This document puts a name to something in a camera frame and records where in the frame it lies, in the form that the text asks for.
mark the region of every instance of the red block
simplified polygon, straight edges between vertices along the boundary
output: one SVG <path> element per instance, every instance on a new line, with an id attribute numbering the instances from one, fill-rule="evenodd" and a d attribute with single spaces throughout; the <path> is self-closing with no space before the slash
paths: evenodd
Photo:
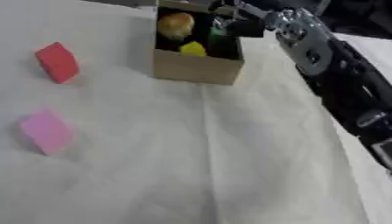
<path id="1" fill-rule="evenodd" d="M 73 54 L 59 42 L 37 51 L 35 55 L 41 66 L 56 83 L 63 83 L 79 72 Z"/>

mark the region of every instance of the white tablecloth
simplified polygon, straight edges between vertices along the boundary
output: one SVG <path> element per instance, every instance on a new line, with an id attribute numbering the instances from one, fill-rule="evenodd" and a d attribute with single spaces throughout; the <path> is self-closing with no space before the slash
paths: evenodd
<path id="1" fill-rule="evenodd" d="M 272 35 L 244 39 L 233 87 L 155 80 L 152 13 L 76 0 L 0 3 L 0 223 L 361 224 L 329 115 Z M 70 49 L 47 79 L 33 52 Z M 43 156 L 18 120 L 55 110 L 74 133 Z"/>

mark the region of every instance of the bread roll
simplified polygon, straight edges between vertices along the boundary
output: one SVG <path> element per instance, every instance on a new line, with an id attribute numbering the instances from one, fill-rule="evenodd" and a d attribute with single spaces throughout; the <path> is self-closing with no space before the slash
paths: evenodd
<path id="1" fill-rule="evenodd" d="M 164 16 L 157 22 L 157 31 L 173 40 L 183 40 L 191 35 L 193 27 L 193 17 L 184 12 Z"/>

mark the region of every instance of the pink block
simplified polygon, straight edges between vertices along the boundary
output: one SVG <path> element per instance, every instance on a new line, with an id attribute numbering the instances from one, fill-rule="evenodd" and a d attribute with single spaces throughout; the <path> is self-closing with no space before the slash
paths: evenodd
<path id="1" fill-rule="evenodd" d="M 46 155 L 64 149 L 72 138 L 68 127 L 50 109 L 31 115 L 20 127 Z"/>

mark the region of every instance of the foam block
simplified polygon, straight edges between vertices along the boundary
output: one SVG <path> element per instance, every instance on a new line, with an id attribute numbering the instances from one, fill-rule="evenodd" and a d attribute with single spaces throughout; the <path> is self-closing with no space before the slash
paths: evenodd
<path id="1" fill-rule="evenodd" d="M 20 127 L 46 155 L 61 151 L 72 139 L 68 127 L 47 108 L 21 121 Z"/>
<path id="2" fill-rule="evenodd" d="M 56 83 L 63 83 L 79 72 L 74 55 L 59 42 L 37 51 L 35 55 Z"/>

